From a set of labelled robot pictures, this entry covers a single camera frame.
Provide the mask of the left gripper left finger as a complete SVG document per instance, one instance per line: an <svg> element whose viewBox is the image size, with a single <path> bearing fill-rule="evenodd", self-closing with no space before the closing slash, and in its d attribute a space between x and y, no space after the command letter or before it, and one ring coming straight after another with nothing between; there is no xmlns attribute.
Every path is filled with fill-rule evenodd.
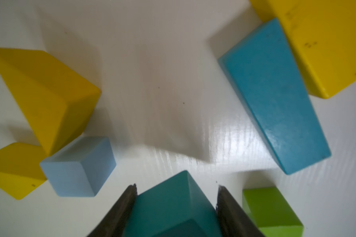
<svg viewBox="0 0 356 237"><path fill-rule="evenodd" d="M88 237L121 237L136 199L136 184L129 185Z"/></svg>

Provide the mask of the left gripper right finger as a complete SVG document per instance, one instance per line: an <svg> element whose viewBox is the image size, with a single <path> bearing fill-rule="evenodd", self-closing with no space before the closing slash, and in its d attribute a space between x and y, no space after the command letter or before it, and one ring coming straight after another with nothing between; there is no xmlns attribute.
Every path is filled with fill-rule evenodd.
<svg viewBox="0 0 356 237"><path fill-rule="evenodd" d="M223 237L265 237L225 186L219 186L216 213Z"/></svg>

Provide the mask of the teal triangle block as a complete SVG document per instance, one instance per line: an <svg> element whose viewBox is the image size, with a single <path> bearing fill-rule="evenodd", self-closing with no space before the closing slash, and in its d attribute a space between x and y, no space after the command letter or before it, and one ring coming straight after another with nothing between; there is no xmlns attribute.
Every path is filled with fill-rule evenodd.
<svg viewBox="0 0 356 237"><path fill-rule="evenodd" d="M217 213L188 171L140 194L125 237L220 237Z"/></svg>

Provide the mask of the yellow triangle block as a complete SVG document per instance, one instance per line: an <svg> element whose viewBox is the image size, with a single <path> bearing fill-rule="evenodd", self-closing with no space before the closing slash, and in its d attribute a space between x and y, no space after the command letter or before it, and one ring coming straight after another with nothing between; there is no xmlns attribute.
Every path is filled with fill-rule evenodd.
<svg viewBox="0 0 356 237"><path fill-rule="evenodd" d="M26 197L47 181L40 167L45 158L40 146L16 142L0 149L0 189L17 200Z"/></svg>
<svg viewBox="0 0 356 237"><path fill-rule="evenodd" d="M83 133L101 95L41 50L0 48L0 75L48 156Z"/></svg>

